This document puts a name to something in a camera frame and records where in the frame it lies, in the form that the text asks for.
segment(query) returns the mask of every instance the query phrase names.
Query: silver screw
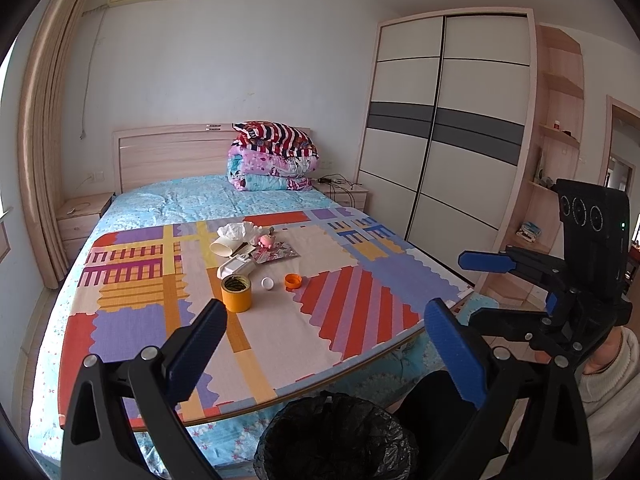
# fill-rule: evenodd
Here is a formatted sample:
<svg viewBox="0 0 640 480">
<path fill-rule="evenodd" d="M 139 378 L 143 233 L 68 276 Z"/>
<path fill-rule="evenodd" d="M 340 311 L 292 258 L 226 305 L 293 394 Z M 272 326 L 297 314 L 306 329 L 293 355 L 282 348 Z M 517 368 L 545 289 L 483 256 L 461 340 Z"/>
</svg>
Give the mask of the silver screw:
<svg viewBox="0 0 640 480">
<path fill-rule="evenodd" d="M 497 346 L 494 348 L 494 356 L 500 361 L 506 361 L 511 357 L 511 352 L 509 352 L 509 349 L 504 346 Z"/>
<path fill-rule="evenodd" d="M 563 355 L 557 355 L 554 357 L 554 362 L 558 368 L 567 368 L 569 365 L 569 359 L 564 357 Z"/>
<path fill-rule="evenodd" d="M 158 355 L 158 349 L 155 346 L 148 346 L 142 349 L 140 352 L 140 357 L 142 357 L 145 361 L 151 361 Z"/>
<path fill-rule="evenodd" d="M 84 365 L 85 368 L 91 368 L 97 362 L 98 362 L 98 357 L 95 356 L 94 354 L 89 354 L 87 357 L 84 358 L 84 360 L 82 361 L 82 364 Z"/>
</svg>

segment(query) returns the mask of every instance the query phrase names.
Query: bedding stack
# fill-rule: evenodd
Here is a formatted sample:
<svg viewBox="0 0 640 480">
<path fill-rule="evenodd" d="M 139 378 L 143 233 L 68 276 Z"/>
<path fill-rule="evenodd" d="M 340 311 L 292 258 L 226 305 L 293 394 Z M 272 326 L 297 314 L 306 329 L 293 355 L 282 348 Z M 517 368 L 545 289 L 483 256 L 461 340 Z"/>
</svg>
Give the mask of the bedding stack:
<svg viewBox="0 0 640 480">
<path fill-rule="evenodd" d="M 318 151 L 305 132 L 267 121 L 232 126 L 238 137 L 229 150 L 226 168 L 237 190 L 311 189 L 311 179 L 305 175 L 318 167 Z"/>
</svg>

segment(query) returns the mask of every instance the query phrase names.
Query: trash can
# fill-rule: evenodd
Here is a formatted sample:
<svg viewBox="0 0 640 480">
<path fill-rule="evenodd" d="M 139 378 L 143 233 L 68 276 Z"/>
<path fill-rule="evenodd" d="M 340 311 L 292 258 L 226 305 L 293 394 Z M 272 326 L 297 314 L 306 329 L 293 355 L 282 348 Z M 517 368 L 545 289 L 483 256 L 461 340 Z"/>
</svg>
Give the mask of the trash can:
<svg viewBox="0 0 640 480">
<path fill-rule="evenodd" d="M 322 392 L 294 400 L 273 418 L 255 452 L 260 480 L 408 480 L 414 436 L 379 406 Z"/>
</svg>

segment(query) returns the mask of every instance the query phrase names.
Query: hand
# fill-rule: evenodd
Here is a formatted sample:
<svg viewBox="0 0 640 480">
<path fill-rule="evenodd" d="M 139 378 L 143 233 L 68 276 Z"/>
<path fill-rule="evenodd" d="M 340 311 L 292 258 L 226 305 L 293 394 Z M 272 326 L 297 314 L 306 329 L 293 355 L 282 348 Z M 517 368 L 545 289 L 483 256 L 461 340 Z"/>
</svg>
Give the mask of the hand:
<svg viewBox="0 0 640 480">
<path fill-rule="evenodd" d="M 584 370 L 582 370 L 583 375 L 594 374 L 609 366 L 618 357 L 621 346 L 622 327 L 615 326 L 609 332 L 609 336 L 585 362 Z M 545 351 L 536 350 L 534 359 L 539 363 L 548 363 L 551 357 Z"/>
</svg>

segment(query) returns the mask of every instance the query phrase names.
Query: pink toy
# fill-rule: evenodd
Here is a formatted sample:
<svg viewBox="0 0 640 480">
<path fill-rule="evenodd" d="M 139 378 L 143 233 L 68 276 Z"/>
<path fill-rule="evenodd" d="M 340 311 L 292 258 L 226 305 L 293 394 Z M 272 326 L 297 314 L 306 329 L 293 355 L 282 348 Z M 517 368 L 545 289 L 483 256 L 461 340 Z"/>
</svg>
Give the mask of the pink toy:
<svg viewBox="0 0 640 480">
<path fill-rule="evenodd" d="M 273 235 L 262 235 L 258 240 L 258 245 L 266 249 L 271 249 L 275 241 L 276 241 L 276 237 Z"/>
</svg>

